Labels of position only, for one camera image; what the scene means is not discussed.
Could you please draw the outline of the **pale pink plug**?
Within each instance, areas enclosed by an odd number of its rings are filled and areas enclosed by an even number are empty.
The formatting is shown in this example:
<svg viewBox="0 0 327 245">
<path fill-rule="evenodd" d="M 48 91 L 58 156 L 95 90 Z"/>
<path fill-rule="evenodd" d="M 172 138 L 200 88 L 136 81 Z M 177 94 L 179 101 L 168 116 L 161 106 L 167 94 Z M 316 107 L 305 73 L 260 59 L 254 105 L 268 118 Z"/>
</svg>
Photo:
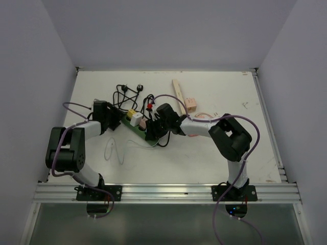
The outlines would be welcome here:
<svg viewBox="0 0 327 245">
<path fill-rule="evenodd" d="M 147 125 L 146 125 L 146 122 L 147 122 L 147 119 L 146 118 L 142 118 L 140 120 L 140 123 L 139 123 L 139 127 L 142 129 L 142 130 L 145 130 Z"/>
</svg>

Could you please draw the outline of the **green power strip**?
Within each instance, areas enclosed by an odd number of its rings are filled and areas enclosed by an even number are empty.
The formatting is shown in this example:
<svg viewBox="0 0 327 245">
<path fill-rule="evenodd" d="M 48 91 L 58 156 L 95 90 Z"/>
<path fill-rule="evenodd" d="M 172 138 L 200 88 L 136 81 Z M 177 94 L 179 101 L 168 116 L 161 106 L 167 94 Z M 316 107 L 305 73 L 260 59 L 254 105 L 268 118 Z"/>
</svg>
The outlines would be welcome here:
<svg viewBox="0 0 327 245">
<path fill-rule="evenodd" d="M 145 140 L 145 132 L 146 130 L 142 130 L 139 125 L 136 127 L 133 127 L 130 125 L 130 120 L 127 117 L 127 114 L 125 114 L 122 119 L 121 122 L 123 125 L 125 125 L 129 130 L 131 130 L 133 133 L 135 133 L 138 137 L 140 137 L 142 140 L 144 140 L 148 145 L 150 146 L 154 146 L 158 144 L 158 139 L 156 140 Z"/>
</svg>

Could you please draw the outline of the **yellow plug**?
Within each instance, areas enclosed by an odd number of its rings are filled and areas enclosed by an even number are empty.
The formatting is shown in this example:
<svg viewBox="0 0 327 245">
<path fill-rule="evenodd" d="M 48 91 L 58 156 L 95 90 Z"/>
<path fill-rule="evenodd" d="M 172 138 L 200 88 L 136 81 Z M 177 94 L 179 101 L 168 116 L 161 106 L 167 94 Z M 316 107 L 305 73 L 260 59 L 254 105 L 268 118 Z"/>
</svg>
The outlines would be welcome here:
<svg viewBox="0 0 327 245">
<path fill-rule="evenodd" d="M 137 112 L 136 112 L 135 110 L 133 110 L 133 109 L 129 109 L 129 110 L 127 111 L 127 117 L 128 117 L 129 119 L 132 119 L 133 115 L 136 114 L 136 113 L 137 113 Z"/>
</svg>

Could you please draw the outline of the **cream power strip red buttons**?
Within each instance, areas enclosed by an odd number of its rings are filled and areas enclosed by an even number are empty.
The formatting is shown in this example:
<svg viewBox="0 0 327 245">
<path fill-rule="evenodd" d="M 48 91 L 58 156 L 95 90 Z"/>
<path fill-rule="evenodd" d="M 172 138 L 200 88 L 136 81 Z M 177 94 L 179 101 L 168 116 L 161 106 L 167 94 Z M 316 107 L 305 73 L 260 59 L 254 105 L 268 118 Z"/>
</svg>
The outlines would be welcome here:
<svg viewBox="0 0 327 245">
<path fill-rule="evenodd" d="M 183 100 L 182 92 L 181 92 L 180 85 L 179 85 L 179 82 L 177 79 L 172 79 L 172 87 L 173 87 L 175 96 L 181 101 L 181 102 L 178 102 L 180 113 L 181 113 L 181 115 L 185 115 L 186 110 L 183 106 L 184 100 Z"/>
</svg>

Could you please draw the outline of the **peach cube socket adapter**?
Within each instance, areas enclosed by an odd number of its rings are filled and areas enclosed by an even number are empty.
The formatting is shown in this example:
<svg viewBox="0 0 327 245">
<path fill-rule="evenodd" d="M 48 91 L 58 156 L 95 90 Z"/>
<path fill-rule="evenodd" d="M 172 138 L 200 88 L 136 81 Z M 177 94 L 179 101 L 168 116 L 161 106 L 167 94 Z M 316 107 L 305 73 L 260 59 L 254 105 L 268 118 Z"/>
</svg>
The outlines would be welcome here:
<svg viewBox="0 0 327 245">
<path fill-rule="evenodd" d="M 186 98 L 184 104 L 188 113 L 195 112 L 197 109 L 197 103 L 194 97 Z"/>
</svg>

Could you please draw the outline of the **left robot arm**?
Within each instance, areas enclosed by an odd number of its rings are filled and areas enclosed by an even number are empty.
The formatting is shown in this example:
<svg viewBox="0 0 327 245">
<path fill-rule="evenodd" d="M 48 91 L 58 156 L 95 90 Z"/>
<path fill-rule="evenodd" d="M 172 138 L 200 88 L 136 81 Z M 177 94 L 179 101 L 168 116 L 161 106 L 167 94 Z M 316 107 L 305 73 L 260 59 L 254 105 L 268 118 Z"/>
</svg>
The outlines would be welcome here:
<svg viewBox="0 0 327 245">
<path fill-rule="evenodd" d="M 69 108 L 70 102 L 63 107 L 80 116 L 83 120 L 69 127 L 53 127 L 51 130 L 45 164 L 54 177 L 70 176 L 83 187 L 94 200 L 106 195 L 104 179 L 86 163 L 87 140 L 104 134 L 108 129 L 115 130 L 124 114 L 112 103 L 94 101 L 88 116 Z"/>
</svg>

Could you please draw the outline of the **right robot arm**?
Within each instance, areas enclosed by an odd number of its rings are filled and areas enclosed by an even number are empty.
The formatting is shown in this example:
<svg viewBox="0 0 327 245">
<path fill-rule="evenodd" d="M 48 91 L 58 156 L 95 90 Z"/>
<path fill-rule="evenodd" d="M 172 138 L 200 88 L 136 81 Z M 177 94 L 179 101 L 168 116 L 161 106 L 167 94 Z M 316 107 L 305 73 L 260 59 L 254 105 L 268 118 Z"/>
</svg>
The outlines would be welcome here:
<svg viewBox="0 0 327 245">
<path fill-rule="evenodd" d="M 224 114 L 224 119 L 218 122 L 190 119 L 186 115 L 179 116 L 165 103 L 146 121 L 145 140 L 158 140 L 167 133 L 211 138 L 228 164 L 228 191 L 225 196 L 233 201 L 239 201 L 245 196 L 249 184 L 245 157 L 250 150 L 252 137 L 237 120 L 229 114 Z"/>
</svg>

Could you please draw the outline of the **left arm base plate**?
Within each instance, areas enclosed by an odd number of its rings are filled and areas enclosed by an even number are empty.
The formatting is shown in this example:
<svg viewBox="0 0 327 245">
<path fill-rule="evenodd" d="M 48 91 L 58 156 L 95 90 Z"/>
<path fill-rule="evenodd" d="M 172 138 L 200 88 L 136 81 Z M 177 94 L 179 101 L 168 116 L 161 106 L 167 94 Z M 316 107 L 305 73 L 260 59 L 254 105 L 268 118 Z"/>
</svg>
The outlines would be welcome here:
<svg viewBox="0 0 327 245">
<path fill-rule="evenodd" d="M 108 200 L 109 194 L 111 194 L 110 200 L 119 202 L 123 193 L 122 185 L 105 185 L 101 190 L 95 190 L 95 187 L 88 188 L 81 185 L 76 186 L 74 190 L 77 192 L 77 201 L 104 201 Z"/>
</svg>

